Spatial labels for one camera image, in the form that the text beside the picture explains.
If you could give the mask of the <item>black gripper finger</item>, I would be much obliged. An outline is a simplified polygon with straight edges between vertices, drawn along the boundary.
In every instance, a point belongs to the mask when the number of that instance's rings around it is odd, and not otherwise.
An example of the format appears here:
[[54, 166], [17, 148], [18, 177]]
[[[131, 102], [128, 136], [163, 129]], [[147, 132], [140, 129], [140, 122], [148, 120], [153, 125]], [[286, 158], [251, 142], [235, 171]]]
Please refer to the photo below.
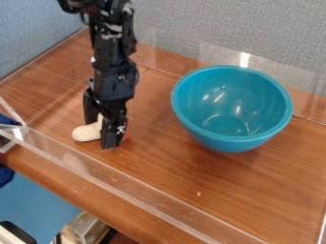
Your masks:
[[99, 105], [91, 88], [87, 88], [83, 93], [83, 112], [85, 124], [95, 123], [97, 120]]
[[127, 129], [127, 116], [123, 111], [101, 113], [100, 144], [103, 149], [119, 147]]

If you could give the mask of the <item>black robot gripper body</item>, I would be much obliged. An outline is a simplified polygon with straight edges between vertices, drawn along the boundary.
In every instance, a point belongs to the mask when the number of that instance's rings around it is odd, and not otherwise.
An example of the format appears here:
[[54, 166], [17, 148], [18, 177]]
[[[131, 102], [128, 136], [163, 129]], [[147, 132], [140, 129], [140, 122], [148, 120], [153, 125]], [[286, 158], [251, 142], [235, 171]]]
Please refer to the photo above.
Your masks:
[[95, 72], [89, 94], [104, 117], [113, 117], [117, 111], [125, 112], [125, 103], [135, 96], [137, 82], [139, 71], [132, 61]]

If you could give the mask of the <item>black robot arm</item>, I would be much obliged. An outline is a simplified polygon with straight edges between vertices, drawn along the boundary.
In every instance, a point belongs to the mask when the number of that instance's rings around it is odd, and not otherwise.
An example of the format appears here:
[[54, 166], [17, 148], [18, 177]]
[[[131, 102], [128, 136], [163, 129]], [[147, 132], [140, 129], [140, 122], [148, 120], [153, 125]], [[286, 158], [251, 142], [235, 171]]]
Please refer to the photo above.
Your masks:
[[129, 55], [136, 51], [133, 7], [131, 0], [57, 0], [64, 12], [88, 15], [95, 51], [95, 76], [88, 79], [83, 93], [83, 111], [87, 125], [99, 122], [103, 149], [119, 147], [127, 129], [127, 101], [133, 98], [139, 70]]

